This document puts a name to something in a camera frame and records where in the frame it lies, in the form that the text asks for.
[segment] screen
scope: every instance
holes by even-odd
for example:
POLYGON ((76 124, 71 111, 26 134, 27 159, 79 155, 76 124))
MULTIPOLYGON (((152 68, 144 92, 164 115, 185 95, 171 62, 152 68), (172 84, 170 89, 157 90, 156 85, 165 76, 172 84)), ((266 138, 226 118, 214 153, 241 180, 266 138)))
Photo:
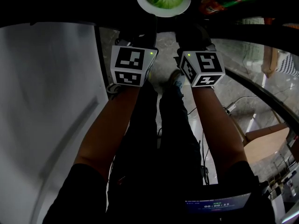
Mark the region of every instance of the screen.
POLYGON ((189 213, 211 213, 243 208, 251 193, 221 199, 185 201, 189 213))

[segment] tiled floor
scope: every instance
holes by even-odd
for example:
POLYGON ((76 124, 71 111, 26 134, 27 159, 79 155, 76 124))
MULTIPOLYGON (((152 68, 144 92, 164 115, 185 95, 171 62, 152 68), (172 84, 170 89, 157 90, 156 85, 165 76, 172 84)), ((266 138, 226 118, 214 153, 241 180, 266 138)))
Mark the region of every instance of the tiled floor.
MULTIPOLYGON (((114 45, 115 39, 118 38, 118 32, 106 28, 100 28, 100 33, 104 61, 107 68, 109 81, 112 82, 109 68, 111 47, 114 45)), ((270 79, 266 79, 261 72, 260 67, 257 65, 259 63, 259 59, 262 57, 261 54, 257 55, 257 59, 255 60, 256 64, 249 63, 247 62, 248 60, 244 62, 244 58, 246 57, 246 59, 248 59, 250 55, 246 54, 245 56, 240 57, 238 54, 242 54, 244 47, 248 48, 248 45, 243 45, 242 42, 233 42, 230 44, 232 48, 227 49, 227 44, 225 41, 214 40, 213 42, 215 43, 216 48, 222 52, 226 67, 250 78, 259 85, 262 85, 272 94, 275 94, 282 102, 288 105, 294 112, 296 112, 296 114, 299 113, 298 79, 294 79, 293 77, 283 73, 275 73, 270 79)), ((156 118, 158 131, 161 128, 161 115, 158 104, 159 99, 162 97, 162 86, 168 80, 169 75, 177 68, 175 60, 173 59, 175 56, 177 56, 178 49, 175 35, 173 33, 157 34, 156 47, 159 49, 159 54, 151 72, 150 81, 159 94, 157 103, 158 112, 156 118)), ((254 49, 262 48, 260 46, 255 46, 254 49)), ((185 107, 187 111, 190 112, 196 106, 193 100, 191 87, 188 82, 185 82, 182 93, 184 94, 183 99, 185 107)), ((215 93, 224 107, 227 107, 242 96, 255 96, 248 89, 227 76, 225 76, 215 86, 215 93)), ((266 105, 259 98, 241 99, 231 114, 234 116, 235 120, 238 122, 244 132, 247 130, 253 131, 278 123, 268 105, 266 105)), ((202 140, 202 127, 197 110, 194 110, 189 115, 189 123, 195 137, 198 140, 202 140)), ((208 151, 208 146, 205 139, 201 143, 204 144, 204 151, 206 153, 208 151)), ((290 155, 290 152, 286 146, 282 148, 281 154, 284 157, 290 155)), ((274 162, 277 164, 282 162, 282 158, 279 156, 279 153, 251 165, 251 168, 255 175, 259 176, 260 181, 265 181, 277 173, 277 170, 273 164, 274 162)), ((217 183, 217 174, 210 152, 208 152, 206 157, 206 166, 209 169, 208 175, 210 184, 217 183)))

